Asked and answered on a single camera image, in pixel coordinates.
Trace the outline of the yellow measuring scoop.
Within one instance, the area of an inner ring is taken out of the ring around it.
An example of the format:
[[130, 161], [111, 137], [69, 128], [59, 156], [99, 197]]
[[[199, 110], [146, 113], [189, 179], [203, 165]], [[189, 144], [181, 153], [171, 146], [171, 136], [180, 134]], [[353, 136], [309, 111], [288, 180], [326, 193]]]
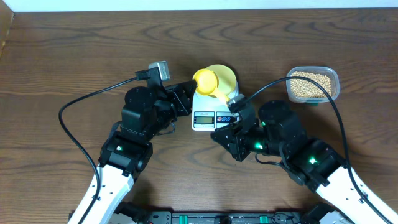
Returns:
[[226, 104], [230, 98], [228, 94], [229, 88], [226, 88], [216, 73], [209, 69], [200, 69], [195, 72], [193, 79], [197, 83], [196, 92], [203, 96], [212, 96], [220, 100], [222, 104]]

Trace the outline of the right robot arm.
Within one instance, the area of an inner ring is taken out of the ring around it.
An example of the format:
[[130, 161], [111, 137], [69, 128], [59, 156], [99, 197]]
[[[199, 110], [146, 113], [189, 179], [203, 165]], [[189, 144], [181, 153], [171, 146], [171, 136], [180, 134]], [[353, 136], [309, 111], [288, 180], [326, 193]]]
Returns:
[[397, 213], [366, 186], [330, 145], [307, 135], [299, 117], [282, 100], [238, 110], [240, 119], [210, 136], [234, 159], [251, 152], [279, 156], [278, 166], [297, 184], [331, 203], [351, 223], [397, 223]]

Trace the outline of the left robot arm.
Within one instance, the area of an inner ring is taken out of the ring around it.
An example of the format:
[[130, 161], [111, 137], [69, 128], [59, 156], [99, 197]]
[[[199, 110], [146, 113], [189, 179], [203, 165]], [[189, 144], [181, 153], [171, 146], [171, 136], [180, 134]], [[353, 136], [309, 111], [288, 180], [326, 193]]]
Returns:
[[69, 223], [110, 221], [152, 157], [151, 140], [192, 112], [196, 87], [195, 80], [170, 86], [148, 80], [126, 93], [121, 120], [103, 144], [91, 184]]

